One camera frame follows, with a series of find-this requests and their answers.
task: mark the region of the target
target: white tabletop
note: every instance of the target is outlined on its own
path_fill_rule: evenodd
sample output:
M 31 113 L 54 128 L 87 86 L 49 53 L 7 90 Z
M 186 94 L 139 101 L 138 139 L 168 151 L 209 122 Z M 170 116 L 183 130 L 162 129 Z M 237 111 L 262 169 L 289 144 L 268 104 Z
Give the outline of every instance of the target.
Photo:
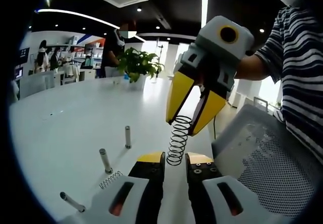
M 143 92 L 110 79 L 63 85 L 26 97 L 10 108 L 14 148 L 27 183 L 39 202 L 61 220 L 76 211 L 60 199 L 65 191 L 85 206 L 107 175 L 99 156 L 105 148 L 114 169 L 127 175 L 138 156 L 167 152 L 172 127 L 165 122 L 170 81 L 147 79 Z M 192 116 L 199 101 L 193 88 L 182 115 Z M 132 148 L 125 149 L 126 125 Z M 189 138 L 186 151 L 211 156 L 207 128 Z M 166 163 L 164 198 L 158 223 L 195 223 L 187 194 L 185 161 Z

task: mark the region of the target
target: mesh chair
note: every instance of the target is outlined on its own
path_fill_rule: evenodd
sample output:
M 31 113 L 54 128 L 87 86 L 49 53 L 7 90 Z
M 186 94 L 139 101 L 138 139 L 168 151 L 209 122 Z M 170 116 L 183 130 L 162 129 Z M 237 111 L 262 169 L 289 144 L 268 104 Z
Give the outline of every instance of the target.
M 55 82 L 53 71 L 22 77 L 20 79 L 20 99 L 54 87 Z
M 271 213 L 295 218 L 307 205 L 323 166 L 285 125 L 245 105 L 212 143 L 214 162 L 258 195 Z
M 268 102 L 258 97 L 253 98 L 253 105 L 260 110 L 268 112 Z
M 75 72 L 73 71 L 73 65 L 70 64 L 64 64 L 64 75 L 62 84 L 70 84 L 77 82 L 77 77 L 75 76 Z

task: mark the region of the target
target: metal peg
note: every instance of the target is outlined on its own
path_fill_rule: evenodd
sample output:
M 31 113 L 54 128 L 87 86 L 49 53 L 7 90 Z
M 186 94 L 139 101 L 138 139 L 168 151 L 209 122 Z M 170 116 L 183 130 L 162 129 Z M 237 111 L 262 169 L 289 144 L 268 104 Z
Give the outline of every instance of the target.
M 131 148 L 131 140 L 130 140 L 130 127 L 129 126 L 125 127 L 125 132 L 126 132 L 126 148 L 130 149 Z
M 101 159 L 102 159 L 102 162 L 103 162 L 103 165 L 104 165 L 104 170 L 105 170 L 105 172 L 106 172 L 108 175 L 112 174 L 113 170 L 112 170 L 111 165 L 110 165 L 110 163 L 109 163 L 109 160 L 108 160 L 108 158 L 107 158 L 107 154 L 106 154 L 105 149 L 104 149 L 104 148 L 101 148 L 101 149 L 99 150 L 99 152 L 100 152 L 100 156 L 101 156 Z
M 65 192 L 61 192 L 60 197 L 63 200 L 65 200 L 67 203 L 69 203 L 72 207 L 77 209 L 79 212 L 84 212 L 85 211 L 85 206 L 84 205 L 80 205 L 79 203 L 77 203 L 70 196 L 68 196 Z

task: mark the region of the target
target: striped shirt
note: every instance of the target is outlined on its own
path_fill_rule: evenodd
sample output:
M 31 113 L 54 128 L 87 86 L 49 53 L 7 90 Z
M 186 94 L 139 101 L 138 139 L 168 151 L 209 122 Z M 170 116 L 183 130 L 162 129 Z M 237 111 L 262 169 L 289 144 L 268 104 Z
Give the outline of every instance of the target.
M 323 31 L 311 11 L 279 11 L 257 55 L 276 83 L 283 103 L 274 116 L 323 164 Z

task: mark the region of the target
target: coil spring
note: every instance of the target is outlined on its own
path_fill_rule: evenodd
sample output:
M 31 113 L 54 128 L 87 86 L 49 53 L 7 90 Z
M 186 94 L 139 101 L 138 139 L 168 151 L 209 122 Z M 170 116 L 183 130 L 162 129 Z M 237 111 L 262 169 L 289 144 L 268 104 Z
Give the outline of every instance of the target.
M 177 166 L 181 164 L 183 159 L 192 119 L 186 116 L 177 116 L 174 122 L 166 161 L 169 165 Z
M 109 186 L 114 180 L 116 180 L 121 175 L 123 175 L 123 174 L 120 171 L 115 172 L 113 175 L 106 178 L 101 184 L 99 184 L 100 188 L 101 189 L 106 188 L 107 186 Z

